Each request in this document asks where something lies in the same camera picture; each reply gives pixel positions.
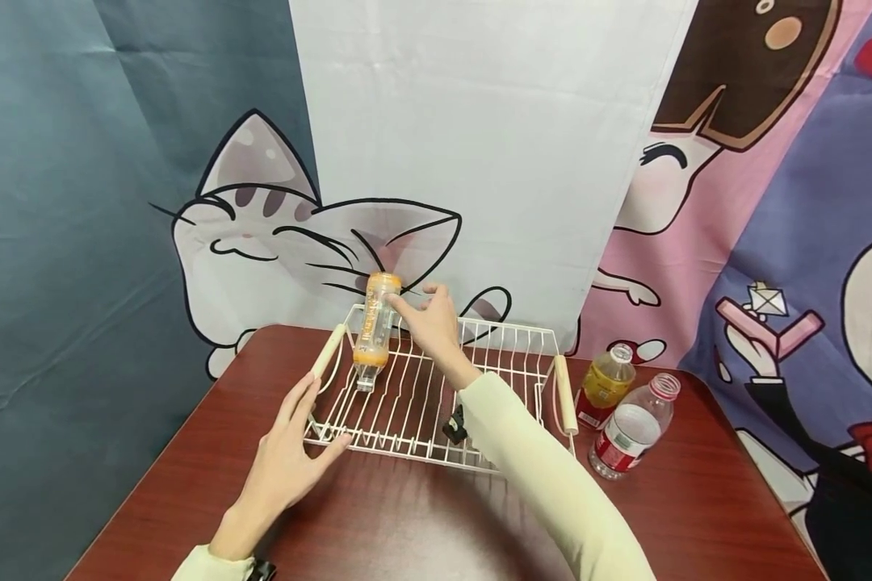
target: black clip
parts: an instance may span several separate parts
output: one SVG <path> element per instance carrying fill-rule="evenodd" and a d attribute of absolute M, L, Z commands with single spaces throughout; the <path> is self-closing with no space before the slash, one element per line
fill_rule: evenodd
<path fill-rule="evenodd" d="M 271 581 L 276 570 L 275 565 L 257 558 L 246 581 Z"/>
<path fill-rule="evenodd" d="M 454 445 L 462 444 L 462 441 L 468 437 L 465 430 L 465 416 L 462 414 L 462 404 L 456 406 L 455 412 L 449 416 L 449 420 L 442 424 L 442 433 L 446 434 L 446 438 Z"/>

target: cream sleeve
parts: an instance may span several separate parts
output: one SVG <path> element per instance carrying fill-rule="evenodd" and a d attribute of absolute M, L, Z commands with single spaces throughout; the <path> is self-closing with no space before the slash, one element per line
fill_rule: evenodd
<path fill-rule="evenodd" d="M 519 491 L 578 581 L 655 580 L 630 526 L 496 374 L 459 392 L 472 445 Z"/>
<path fill-rule="evenodd" d="M 226 561 L 210 555 L 209 545 L 194 546 L 191 554 L 171 581 L 245 581 L 252 573 L 254 558 L 244 561 Z"/>

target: cartoon mouth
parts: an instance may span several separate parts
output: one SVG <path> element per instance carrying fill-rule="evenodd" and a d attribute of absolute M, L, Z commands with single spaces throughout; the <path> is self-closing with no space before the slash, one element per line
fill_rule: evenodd
<path fill-rule="evenodd" d="M 241 250 L 238 250 L 238 249 L 220 250 L 216 247 L 216 244 L 220 243 L 220 242 L 223 242 L 222 238 L 216 239 L 212 243 L 210 243 L 210 252 L 220 253 L 220 255 L 227 255 L 227 253 L 238 253 L 239 256 L 241 256 L 243 258 L 248 258 L 249 261 L 258 261 L 258 262 L 272 262 L 272 261 L 277 261 L 277 259 L 278 259 L 278 257 L 271 257 L 271 258 L 257 257 L 254 255 L 251 255 L 251 253 L 245 253 L 245 252 L 242 252 Z"/>

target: red label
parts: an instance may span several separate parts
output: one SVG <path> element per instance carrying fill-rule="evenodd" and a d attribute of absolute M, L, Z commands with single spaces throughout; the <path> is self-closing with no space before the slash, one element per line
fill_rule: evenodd
<path fill-rule="evenodd" d="M 585 398 L 584 393 L 578 396 L 578 404 L 575 406 L 578 420 L 594 429 L 601 429 L 607 422 L 607 418 L 613 414 L 614 409 L 616 409 L 615 405 L 612 405 L 611 408 L 595 408 L 588 401 L 588 398 Z"/>
<path fill-rule="evenodd" d="M 621 432 L 614 421 L 607 422 L 607 426 L 597 435 L 594 442 L 594 453 L 603 463 L 617 472 L 626 472 L 639 463 L 649 445 L 633 441 Z"/>

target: orange bottle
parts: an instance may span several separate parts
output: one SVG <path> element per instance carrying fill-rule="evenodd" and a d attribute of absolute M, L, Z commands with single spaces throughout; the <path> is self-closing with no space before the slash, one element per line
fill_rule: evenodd
<path fill-rule="evenodd" d="M 636 378 L 632 358 L 630 346 L 618 343 L 591 362 L 581 385 L 584 397 L 578 398 L 578 420 L 591 428 L 603 427 Z"/>
<path fill-rule="evenodd" d="M 394 310 L 384 300 L 387 294 L 400 293 L 400 277 L 390 273 L 374 273 L 365 286 L 365 318 L 358 331 L 352 363 L 355 365 L 356 389 L 373 391 L 377 374 L 388 364 L 391 325 Z"/>

